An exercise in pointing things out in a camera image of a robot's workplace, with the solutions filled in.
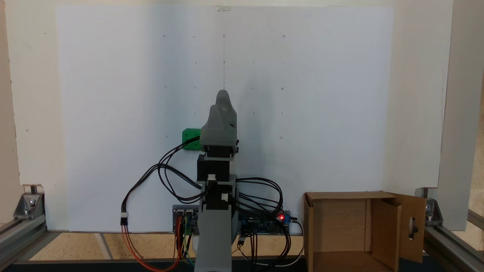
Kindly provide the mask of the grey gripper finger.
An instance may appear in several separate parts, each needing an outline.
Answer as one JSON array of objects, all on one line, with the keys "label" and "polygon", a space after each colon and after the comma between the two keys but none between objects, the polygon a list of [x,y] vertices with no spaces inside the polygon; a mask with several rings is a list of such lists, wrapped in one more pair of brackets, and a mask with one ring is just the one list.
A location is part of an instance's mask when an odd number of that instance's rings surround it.
[{"label": "grey gripper finger", "polygon": [[200,135],[205,136],[210,133],[226,131],[230,127],[223,109],[219,105],[212,105],[209,110],[209,116],[206,124],[202,126]]},{"label": "grey gripper finger", "polygon": [[228,121],[228,123],[237,129],[237,113],[232,106],[230,96],[226,90],[220,90],[216,96],[216,105],[221,108],[222,116]]}]

